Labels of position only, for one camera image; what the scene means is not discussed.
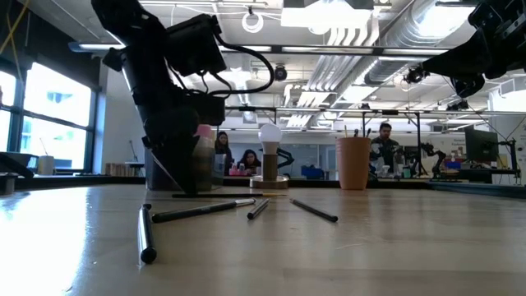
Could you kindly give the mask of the silver ventilation duct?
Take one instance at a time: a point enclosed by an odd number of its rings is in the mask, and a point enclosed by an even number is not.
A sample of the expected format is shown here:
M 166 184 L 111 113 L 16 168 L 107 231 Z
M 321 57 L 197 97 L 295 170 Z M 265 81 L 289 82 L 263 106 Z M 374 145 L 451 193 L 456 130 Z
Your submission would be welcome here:
M 424 21 L 431 17 L 437 0 L 410 0 L 406 7 L 384 28 L 370 15 L 358 27 L 333 27 L 329 45 L 364 45 L 383 47 L 433 47 L 441 41 L 438 35 L 423 31 Z M 316 64 L 306 89 L 335 91 L 342 97 L 362 100 L 380 85 L 406 67 L 405 61 L 389 61 L 382 57 L 336 57 L 323 55 Z

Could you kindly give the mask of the white bulb brass lamp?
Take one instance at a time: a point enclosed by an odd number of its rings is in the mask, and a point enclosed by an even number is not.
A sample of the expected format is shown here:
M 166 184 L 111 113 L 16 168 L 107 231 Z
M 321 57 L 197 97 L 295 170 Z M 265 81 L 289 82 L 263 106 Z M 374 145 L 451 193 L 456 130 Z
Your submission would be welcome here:
M 258 189 L 287 189 L 288 178 L 278 175 L 277 150 L 282 139 L 280 128 L 274 124 L 263 125 L 258 138 L 263 149 L 261 174 L 250 178 L 250 187 Z

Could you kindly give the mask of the black background monitor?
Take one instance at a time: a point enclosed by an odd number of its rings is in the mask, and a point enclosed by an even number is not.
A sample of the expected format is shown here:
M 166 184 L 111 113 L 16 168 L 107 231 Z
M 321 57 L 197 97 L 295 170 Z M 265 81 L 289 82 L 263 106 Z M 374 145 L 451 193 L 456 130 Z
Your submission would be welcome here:
M 496 162 L 499 156 L 498 135 L 473 128 L 465 129 L 466 156 L 476 162 Z

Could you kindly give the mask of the person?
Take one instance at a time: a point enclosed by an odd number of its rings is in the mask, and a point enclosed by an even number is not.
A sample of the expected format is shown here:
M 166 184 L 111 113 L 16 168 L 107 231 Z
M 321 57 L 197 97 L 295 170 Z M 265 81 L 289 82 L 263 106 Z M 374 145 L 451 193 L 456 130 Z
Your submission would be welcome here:
M 404 152 L 402 146 L 390 137 L 392 126 L 382 123 L 379 136 L 371 141 L 370 165 L 377 173 L 388 166 L 388 174 L 399 172 L 399 165 L 403 163 Z
M 261 161 L 257 158 L 254 150 L 245 150 L 238 165 L 243 165 L 247 175 L 256 175 L 257 170 L 261 167 Z
M 224 175 L 229 176 L 229 170 L 232 166 L 233 156 L 229 147 L 228 135 L 226 132 L 219 132 L 215 140 L 215 153 L 225 155 Z

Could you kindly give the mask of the brown wooden rack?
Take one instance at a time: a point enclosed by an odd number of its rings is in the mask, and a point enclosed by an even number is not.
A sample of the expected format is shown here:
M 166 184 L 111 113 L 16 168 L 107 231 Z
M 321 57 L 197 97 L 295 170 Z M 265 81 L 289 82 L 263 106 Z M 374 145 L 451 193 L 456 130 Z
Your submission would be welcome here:
M 104 173 L 112 177 L 143 177 L 142 163 L 125 162 L 125 163 L 106 163 Z

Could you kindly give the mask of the black overhead beam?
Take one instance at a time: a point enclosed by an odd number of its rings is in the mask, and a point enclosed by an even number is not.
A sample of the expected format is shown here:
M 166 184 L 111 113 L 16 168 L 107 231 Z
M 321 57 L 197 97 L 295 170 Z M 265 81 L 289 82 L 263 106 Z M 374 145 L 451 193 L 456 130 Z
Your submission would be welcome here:
M 298 45 L 234 45 L 225 47 L 219 45 L 219 50 L 224 53 L 233 53 L 233 46 L 244 47 L 258 53 L 271 54 L 305 54 L 305 55 L 353 55 L 353 56 L 391 56 L 391 57 L 433 57 L 447 52 L 449 49 L 440 48 L 390 48 L 368 46 L 298 46 Z M 96 53 L 108 51 L 111 48 L 123 49 L 121 44 L 85 44 L 71 42 L 68 44 L 71 51 L 77 53 Z

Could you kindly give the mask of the orange cup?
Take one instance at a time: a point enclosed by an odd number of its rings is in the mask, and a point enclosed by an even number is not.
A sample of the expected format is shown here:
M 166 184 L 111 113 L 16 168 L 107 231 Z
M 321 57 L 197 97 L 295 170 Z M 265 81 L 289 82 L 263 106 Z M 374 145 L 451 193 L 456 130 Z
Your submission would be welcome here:
M 366 189 L 370 148 L 371 140 L 366 137 L 342 137 L 336 140 L 337 170 L 342 189 Z

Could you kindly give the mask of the grey plastic bin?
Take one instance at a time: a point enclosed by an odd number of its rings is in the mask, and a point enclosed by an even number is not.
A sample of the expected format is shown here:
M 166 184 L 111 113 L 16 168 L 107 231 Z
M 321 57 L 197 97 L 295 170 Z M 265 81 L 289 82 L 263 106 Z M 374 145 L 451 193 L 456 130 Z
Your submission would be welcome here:
M 196 190 L 208 192 L 222 184 L 221 170 L 217 170 L 214 142 L 201 136 L 193 151 L 190 175 L 196 179 Z M 155 162 L 150 150 L 145 150 L 146 186 L 152 191 L 181 191 L 181 188 Z

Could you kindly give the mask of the white ceiling light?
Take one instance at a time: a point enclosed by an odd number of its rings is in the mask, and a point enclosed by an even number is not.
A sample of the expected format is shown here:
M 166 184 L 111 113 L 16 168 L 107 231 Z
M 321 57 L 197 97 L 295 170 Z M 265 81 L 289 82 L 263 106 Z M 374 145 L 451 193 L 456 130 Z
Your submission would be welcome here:
M 356 28 L 366 23 L 373 10 L 358 10 L 350 6 L 322 5 L 321 7 L 284 8 L 280 24 L 303 28 Z

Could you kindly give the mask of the blue crate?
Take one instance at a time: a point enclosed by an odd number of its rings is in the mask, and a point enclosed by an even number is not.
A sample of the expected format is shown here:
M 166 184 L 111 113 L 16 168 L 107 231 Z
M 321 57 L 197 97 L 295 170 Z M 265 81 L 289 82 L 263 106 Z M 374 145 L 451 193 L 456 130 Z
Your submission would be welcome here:
M 321 168 L 317 168 L 314 165 L 302 166 L 301 175 L 305 179 L 311 180 L 323 180 L 325 178 L 325 171 Z

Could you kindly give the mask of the black window frame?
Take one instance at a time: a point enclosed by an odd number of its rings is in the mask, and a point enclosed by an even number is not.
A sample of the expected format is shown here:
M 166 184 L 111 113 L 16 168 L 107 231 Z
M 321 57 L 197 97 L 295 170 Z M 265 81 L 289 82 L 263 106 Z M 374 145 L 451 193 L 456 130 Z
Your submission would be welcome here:
M 41 63 L 0 58 L 0 152 L 43 156 L 55 173 L 91 173 L 99 90 Z

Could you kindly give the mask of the white mug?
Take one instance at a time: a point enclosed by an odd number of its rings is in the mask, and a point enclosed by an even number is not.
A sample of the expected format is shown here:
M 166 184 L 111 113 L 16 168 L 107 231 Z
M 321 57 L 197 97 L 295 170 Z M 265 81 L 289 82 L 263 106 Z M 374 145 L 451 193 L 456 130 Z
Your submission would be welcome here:
M 41 155 L 38 159 L 38 175 L 54 175 L 55 164 L 54 157 L 50 155 Z

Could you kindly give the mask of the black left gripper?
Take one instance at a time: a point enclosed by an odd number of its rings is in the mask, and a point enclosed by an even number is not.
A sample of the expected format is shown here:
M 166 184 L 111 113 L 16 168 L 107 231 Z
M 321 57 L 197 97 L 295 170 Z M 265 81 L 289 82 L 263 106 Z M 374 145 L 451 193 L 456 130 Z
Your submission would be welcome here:
M 139 106 L 145 136 L 146 184 L 151 190 L 197 193 L 193 152 L 199 125 L 225 120 L 225 99 L 203 94 L 177 94 L 150 99 Z

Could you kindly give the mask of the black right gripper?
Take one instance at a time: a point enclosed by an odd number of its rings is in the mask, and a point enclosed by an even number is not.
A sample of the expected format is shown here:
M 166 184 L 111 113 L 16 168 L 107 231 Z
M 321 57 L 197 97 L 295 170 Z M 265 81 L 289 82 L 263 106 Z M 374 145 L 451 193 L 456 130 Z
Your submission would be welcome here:
M 480 0 L 468 17 L 477 31 L 465 43 L 422 63 L 447 76 L 453 91 L 468 98 L 507 72 L 526 72 L 526 0 Z

